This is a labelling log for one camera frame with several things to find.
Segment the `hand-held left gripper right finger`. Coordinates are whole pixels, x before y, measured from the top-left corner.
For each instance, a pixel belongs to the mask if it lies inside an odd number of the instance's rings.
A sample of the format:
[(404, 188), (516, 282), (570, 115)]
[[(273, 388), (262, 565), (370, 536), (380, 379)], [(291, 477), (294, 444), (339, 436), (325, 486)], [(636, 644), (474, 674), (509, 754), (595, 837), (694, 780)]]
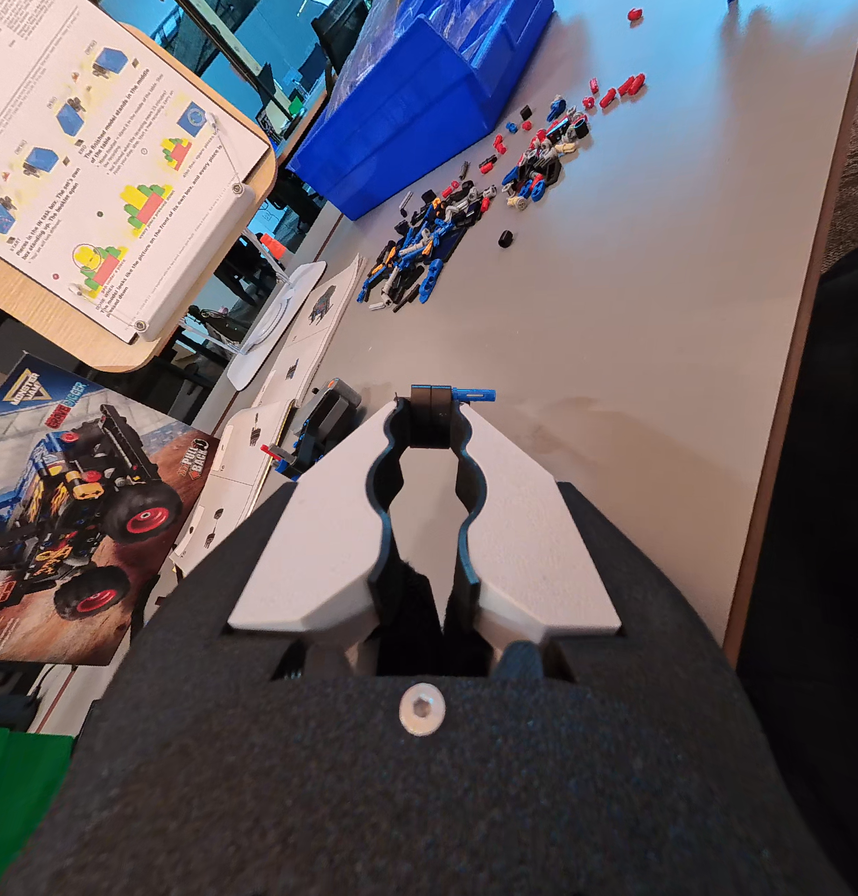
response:
[(452, 408), (450, 448), (467, 516), (446, 622), (499, 653), (618, 633), (621, 619), (553, 475), (466, 402)]

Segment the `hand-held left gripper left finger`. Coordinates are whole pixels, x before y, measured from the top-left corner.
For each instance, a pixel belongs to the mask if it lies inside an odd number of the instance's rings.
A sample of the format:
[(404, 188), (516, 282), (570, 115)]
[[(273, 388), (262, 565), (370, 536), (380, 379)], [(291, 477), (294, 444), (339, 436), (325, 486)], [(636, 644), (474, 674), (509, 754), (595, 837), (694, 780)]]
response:
[(390, 447), (387, 424), (405, 408), (383, 405), (306, 471), (229, 616), (234, 632), (270, 633), (345, 653), (380, 617), (368, 583), (380, 559), (381, 509), (368, 475)]

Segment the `grey lego motor assembly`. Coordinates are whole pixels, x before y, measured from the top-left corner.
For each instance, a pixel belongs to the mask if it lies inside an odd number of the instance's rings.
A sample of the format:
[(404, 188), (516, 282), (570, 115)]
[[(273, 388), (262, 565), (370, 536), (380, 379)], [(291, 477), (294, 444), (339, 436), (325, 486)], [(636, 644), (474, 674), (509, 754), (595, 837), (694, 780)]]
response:
[(334, 377), (311, 389), (304, 405), (292, 406), (275, 442), (260, 449), (275, 472), (297, 481), (353, 431), (360, 404), (360, 393)]

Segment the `lego instruction booklet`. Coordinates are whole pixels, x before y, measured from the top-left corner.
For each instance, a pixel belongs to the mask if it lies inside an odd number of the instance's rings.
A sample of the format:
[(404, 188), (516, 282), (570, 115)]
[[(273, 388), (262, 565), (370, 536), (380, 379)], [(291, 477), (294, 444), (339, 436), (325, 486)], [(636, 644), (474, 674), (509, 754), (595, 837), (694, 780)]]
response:
[(172, 552), (188, 576), (254, 511), (273, 463), (263, 446), (277, 444), (295, 412), (312, 396), (314, 377), (345, 309), (356, 294), (365, 262), (354, 260), (303, 300), (253, 405), (225, 422), (199, 501)]

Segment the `monster truck lego box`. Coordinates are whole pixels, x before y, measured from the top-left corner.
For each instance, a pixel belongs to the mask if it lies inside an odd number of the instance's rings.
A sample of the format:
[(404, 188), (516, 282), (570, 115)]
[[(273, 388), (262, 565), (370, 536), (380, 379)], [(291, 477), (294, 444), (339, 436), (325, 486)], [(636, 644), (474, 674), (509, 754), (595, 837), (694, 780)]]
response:
[(0, 662), (110, 664), (217, 451), (22, 353), (0, 385)]

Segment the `pile of blue black lego beams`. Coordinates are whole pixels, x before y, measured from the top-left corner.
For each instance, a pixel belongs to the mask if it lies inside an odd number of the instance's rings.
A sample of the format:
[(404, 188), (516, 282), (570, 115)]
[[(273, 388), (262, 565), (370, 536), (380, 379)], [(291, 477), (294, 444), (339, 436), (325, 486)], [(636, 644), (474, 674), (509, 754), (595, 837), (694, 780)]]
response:
[(497, 193), (496, 185), (453, 181), (439, 194), (424, 192), (421, 205), (410, 215), (401, 207), (401, 220), (394, 229), (397, 238), (377, 256), (357, 302), (367, 304), (371, 311), (390, 308), (393, 312), (415, 301), (427, 303), (444, 266)]

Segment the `pile of small mixed lego pieces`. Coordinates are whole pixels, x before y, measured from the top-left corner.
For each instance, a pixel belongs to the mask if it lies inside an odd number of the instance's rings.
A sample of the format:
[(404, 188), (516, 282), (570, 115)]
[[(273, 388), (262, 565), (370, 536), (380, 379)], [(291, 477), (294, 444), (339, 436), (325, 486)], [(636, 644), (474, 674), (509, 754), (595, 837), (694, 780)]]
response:
[(560, 94), (551, 101), (546, 123), (535, 131), (514, 168), (502, 178), (507, 206), (515, 210), (539, 203), (547, 188), (559, 180), (563, 158), (576, 153), (591, 135), (586, 109), (568, 105)]

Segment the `scattered red lego pins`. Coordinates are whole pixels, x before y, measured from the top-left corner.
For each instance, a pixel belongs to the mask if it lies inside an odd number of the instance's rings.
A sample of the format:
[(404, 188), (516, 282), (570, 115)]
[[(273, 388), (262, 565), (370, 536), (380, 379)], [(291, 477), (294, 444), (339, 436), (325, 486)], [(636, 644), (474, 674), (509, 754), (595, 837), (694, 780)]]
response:
[(627, 77), (621, 84), (603, 89), (600, 80), (592, 77), (589, 80), (589, 92), (580, 100), (580, 108), (589, 113), (598, 108), (606, 111), (616, 103), (630, 101), (637, 98), (647, 86), (647, 75), (638, 72)]

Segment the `white round stand base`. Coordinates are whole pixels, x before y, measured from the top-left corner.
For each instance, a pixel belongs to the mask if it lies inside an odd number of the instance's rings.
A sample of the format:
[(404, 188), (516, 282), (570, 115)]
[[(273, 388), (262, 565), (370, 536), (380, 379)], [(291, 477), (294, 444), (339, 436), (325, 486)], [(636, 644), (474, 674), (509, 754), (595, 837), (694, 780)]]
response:
[(257, 375), (278, 341), (301, 309), (305, 299), (316, 288), (326, 270), (326, 263), (305, 263), (290, 276), (282, 274), (260, 317), (253, 323), (225, 374), (236, 392), (241, 392)]

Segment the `person's dark pants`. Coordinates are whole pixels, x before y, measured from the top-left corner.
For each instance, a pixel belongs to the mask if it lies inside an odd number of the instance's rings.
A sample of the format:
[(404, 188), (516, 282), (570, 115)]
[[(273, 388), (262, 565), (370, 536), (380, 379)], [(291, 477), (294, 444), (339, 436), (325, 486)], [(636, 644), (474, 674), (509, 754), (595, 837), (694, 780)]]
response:
[(737, 673), (858, 894), (858, 248), (816, 291)]

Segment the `green cloth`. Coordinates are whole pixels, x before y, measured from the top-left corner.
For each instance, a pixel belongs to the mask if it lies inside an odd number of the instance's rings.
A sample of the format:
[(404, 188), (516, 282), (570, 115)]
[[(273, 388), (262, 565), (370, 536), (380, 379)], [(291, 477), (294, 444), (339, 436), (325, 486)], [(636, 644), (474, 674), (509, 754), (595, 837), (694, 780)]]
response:
[(0, 879), (62, 786), (75, 739), (0, 728)]

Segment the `blue plastic bin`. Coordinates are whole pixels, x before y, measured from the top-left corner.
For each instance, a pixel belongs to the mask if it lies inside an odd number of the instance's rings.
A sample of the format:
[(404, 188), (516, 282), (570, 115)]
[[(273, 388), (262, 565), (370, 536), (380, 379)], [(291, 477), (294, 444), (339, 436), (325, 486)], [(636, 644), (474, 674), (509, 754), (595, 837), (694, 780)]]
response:
[(372, 2), (288, 169), (355, 220), (489, 134), (552, 1)]

